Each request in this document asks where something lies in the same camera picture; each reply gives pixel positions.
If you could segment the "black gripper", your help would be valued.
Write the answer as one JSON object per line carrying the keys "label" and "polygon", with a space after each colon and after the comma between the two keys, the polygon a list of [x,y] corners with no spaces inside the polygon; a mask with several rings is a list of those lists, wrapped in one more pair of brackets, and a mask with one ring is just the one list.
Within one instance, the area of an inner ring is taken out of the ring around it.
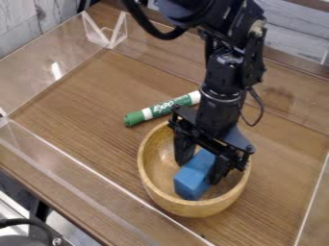
{"label": "black gripper", "polygon": [[207,180],[217,185],[233,169],[243,171],[247,167],[254,146],[238,130],[246,91],[215,93],[204,87],[199,89],[198,109],[172,106],[168,127],[174,131],[175,161],[183,166],[200,146],[215,155]]}

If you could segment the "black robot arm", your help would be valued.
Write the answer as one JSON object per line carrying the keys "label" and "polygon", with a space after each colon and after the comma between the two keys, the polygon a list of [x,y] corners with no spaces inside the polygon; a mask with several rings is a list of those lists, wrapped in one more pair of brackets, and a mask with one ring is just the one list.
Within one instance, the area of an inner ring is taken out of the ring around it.
{"label": "black robot arm", "polygon": [[171,107],[178,165],[184,166],[196,147],[214,154],[206,174],[215,185],[234,169],[247,167],[255,148],[238,130],[243,105],[261,97],[254,85],[262,82],[266,66],[263,46],[267,29],[265,11],[254,0],[158,0],[158,10],[174,25],[163,33],[150,22],[135,0],[122,3],[144,31],[162,40],[196,29],[204,40],[206,78],[199,87],[199,107]]}

